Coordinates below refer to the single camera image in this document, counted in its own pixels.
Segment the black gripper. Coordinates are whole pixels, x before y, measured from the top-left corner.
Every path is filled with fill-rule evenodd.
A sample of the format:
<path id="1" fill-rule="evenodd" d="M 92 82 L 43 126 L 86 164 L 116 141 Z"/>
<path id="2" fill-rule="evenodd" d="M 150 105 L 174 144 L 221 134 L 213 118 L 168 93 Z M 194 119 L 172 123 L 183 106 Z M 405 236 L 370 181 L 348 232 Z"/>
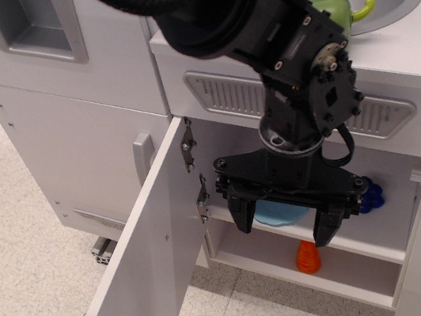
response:
<path id="1" fill-rule="evenodd" d="M 257 200 L 296 204 L 316 210 L 313 238 L 317 248 L 328 246 L 343 219 L 359 213 L 368 184 L 319 153 L 284 158 L 266 149 L 217 158 L 216 191 L 227 200 L 240 232 L 252 231 Z"/>

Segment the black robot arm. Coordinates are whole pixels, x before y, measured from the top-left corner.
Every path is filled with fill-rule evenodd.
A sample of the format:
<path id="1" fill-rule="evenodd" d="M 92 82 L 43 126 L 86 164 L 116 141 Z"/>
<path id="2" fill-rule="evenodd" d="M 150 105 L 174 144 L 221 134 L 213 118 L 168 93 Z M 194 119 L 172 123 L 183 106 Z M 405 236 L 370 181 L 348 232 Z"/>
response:
<path id="1" fill-rule="evenodd" d="M 152 17 L 169 45 L 199 59 L 220 56 L 249 65 L 263 81 L 263 148 L 214 161 L 216 190 L 238 230 L 252 229 L 257 202 L 316 211 L 313 238 L 326 246 L 342 221 L 360 211 L 363 177 L 351 160 L 326 158 L 322 144 L 337 130 L 354 147 L 346 122 L 363 99 L 346 50 L 347 38 L 310 0 L 99 0 Z"/>

